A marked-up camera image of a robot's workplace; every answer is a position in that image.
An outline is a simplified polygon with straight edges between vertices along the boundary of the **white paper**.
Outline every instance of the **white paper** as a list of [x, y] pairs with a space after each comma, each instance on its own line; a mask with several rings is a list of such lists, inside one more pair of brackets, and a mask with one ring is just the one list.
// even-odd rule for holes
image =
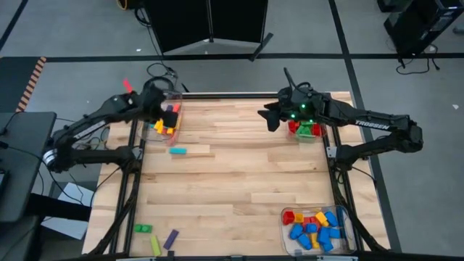
[[[94, 194], [93, 191], [89, 191], [87, 188], [83, 188], [81, 186], [76, 186], [74, 183], [68, 183], [63, 190], [66, 192], [66, 194], [70, 195], [71, 197], [75, 199], [79, 199], [82, 197], [82, 203], [90, 207], [90, 200], [92, 195]], [[71, 202], [75, 204], [80, 204], [78, 201], [69, 198], [66, 196], [64, 193], [61, 193], [58, 197], [58, 200], [62, 200], [65, 202]], [[84, 237], [84, 234], [87, 231], [87, 225], [88, 222], [86, 221], [79, 221], [79, 220], [68, 220], [65, 218], [59, 218], [59, 217], [53, 217], [50, 220], [42, 222], [42, 226], [46, 228], [50, 228], [54, 231], [63, 233], [65, 235], [71, 236], [75, 239], [82, 239]]]

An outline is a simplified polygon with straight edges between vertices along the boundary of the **wooden table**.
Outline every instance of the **wooden table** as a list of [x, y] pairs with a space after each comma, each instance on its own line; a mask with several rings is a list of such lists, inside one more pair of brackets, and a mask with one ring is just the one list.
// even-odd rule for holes
[[[349, 92], [332, 96], [351, 103]], [[322, 139], [312, 144], [290, 141], [284, 125], [275, 133], [267, 131], [257, 110], [274, 101], [185, 100], [177, 146], [188, 153], [171, 155], [165, 146], [146, 144], [135, 223], [153, 225], [161, 245], [172, 229], [178, 230], [172, 248], [178, 256], [287, 254], [281, 243], [281, 210], [332, 205], [334, 198]], [[130, 128], [112, 125], [108, 147], [127, 145]], [[343, 144], [363, 142], [358, 127], [339, 132]], [[366, 161], [355, 166], [370, 172]], [[105, 165], [100, 182], [115, 168]], [[356, 170], [349, 178], [359, 219], [389, 247], [372, 180]], [[117, 173], [96, 193], [83, 253], [92, 250], [111, 225], [120, 181]], [[123, 249], [125, 224], [120, 231], [118, 251]], [[151, 256], [150, 236], [133, 234], [130, 255]]]

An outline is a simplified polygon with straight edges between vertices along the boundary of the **gray floor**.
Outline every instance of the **gray floor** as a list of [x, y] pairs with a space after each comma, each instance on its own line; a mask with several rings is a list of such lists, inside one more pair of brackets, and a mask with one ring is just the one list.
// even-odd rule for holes
[[[0, 2], [1, 21], [15, 12], [19, 0]], [[379, 12], [374, 0], [336, 0], [349, 51], [393, 53], [383, 29], [388, 16]], [[440, 52], [464, 52], [464, 36], [452, 28], [464, 23], [464, 16], [438, 38]], [[265, 52], [341, 53], [331, 10], [326, 0], [270, 0], [266, 31], [275, 34]], [[250, 47], [201, 45], [179, 54], [249, 53]], [[131, 12], [120, 11], [113, 0], [29, 1], [5, 47], [3, 56], [122, 56], [155, 54], [147, 31]], [[440, 59], [442, 68], [425, 75], [395, 73], [395, 60], [354, 60], [357, 79], [368, 109], [407, 113], [423, 127], [424, 150], [416, 154], [391, 152], [380, 156], [381, 168], [394, 213], [399, 240], [405, 252], [464, 255], [461, 220], [464, 210], [464, 178], [460, 174], [463, 128], [464, 59]], [[28, 111], [55, 111], [72, 120], [99, 107], [108, 96], [125, 91], [128, 78], [136, 90], [148, 79], [150, 62], [47, 63], [36, 86]], [[259, 59], [226, 61], [166, 62], [180, 75], [179, 82], [191, 91], [276, 91], [286, 85], [282, 68], [288, 67], [295, 81], [308, 80], [319, 91], [351, 91], [341, 59]], [[422, 70], [418, 60], [408, 70]], [[65, 123], [58, 122], [55, 128]], [[70, 171], [79, 182], [96, 181], [99, 166]], [[51, 183], [42, 170], [46, 188]], [[67, 173], [56, 175], [71, 181]], [[37, 182], [35, 191], [40, 191]], [[68, 249], [62, 242], [47, 244], [50, 252], [79, 254], [81, 245]]]

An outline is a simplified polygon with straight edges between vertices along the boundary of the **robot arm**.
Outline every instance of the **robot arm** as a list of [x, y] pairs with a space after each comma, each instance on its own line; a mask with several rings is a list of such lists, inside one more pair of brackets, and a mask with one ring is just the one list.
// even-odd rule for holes
[[329, 157], [335, 159], [336, 167], [341, 170], [351, 170], [359, 158], [391, 150], [411, 153], [422, 149], [422, 129], [408, 115], [388, 115], [353, 108], [346, 102], [332, 99], [328, 94], [314, 91], [309, 83], [296, 86], [288, 70], [285, 68], [284, 71], [290, 86], [278, 92], [277, 102], [265, 105], [268, 110], [258, 111], [268, 121], [269, 131], [275, 131], [281, 120], [314, 120], [336, 127], [358, 125], [390, 132], [384, 138], [358, 146], [327, 148]]
[[128, 146], [121, 146], [114, 150], [91, 151], [74, 149], [73, 144], [110, 123], [121, 121], [156, 122], [162, 118], [166, 126], [174, 127], [177, 114], [162, 110], [161, 103], [166, 97], [163, 91], [154, 84], [159, 80], [170, 83], [165, 78], [153, 78], [147, 82], [141, 94], [131, 92], [114, 95], [106, 100], [97, 111], [84, 115], [83, 119], [76, 123], [54, 132], [43, 156], [47, 167], [60, 173], [77, 164], [116, 163], [122, 167], [124, 164], [134, 162], [136, 158], [132, 148]]

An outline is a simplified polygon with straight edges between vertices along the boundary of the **plastic container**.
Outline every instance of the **plastic container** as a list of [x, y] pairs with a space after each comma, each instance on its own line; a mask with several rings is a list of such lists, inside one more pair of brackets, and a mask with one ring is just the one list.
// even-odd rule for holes
[[310, 122], [295, 122], [289, 120], [286, 123], [287, 138], [290, 140], [297, 140], [298, 142], [312, 143], [316, 138], [326, 135], [325, 128], [321, 125]]
[[[331, 239], [333, 249], [329, 252], [325, 252], [323, 247], [320, 246], [319, 249], [312, 248], [311, 250], [306, 250], [303, 246], [297, 241], [290, 239], [290, 232], [294, 226], [294, 223], [284, 225], [282, 221], [283, 214], [285, 211], [293, 211], [294, 213], [302, 213], [305, 218], [314, 217], [318, 212], [325, 213], [327, 211], [332, 212], [339, 226], [330, 228], [338, 228], [341, 232], [340, 239]], [[319, 255], [319, 254], [351, 254], [356, 250], [355, 237], [353, 232], [353, 226], [351, 220], [348, 217], [347, 210], [342, 206], [330, 206], [330, 207], [307, 207], [307, 208], [285, 208], [281, 213], [281, 235], [282, 235], [282, 244], [284, 249], [294, 257], [300, 255]]]
[[168, 134], [168, 129], [164, 128], [162, 133], [158, 133], [158, 130], [154, 128], [155, 124], [139, 124], [137, 135], [138, 137], [145, 140], [147, 143], [158, 143], [158, 144], [166, 144], [167, 146], [174, 146], [179, 132], [181, 131], [181, 123], [182, 123], [182, 114], [183, 114], [183, 106], [182, 106], [182, 93], [177, 91], [165, 91], [166, 100], [161, 104], [161, 108], [166, 110], [169, 106], [173, 108], [179, 106], [178, 110], [178, 120], [176, 128], [173, 129], [173, 133]]

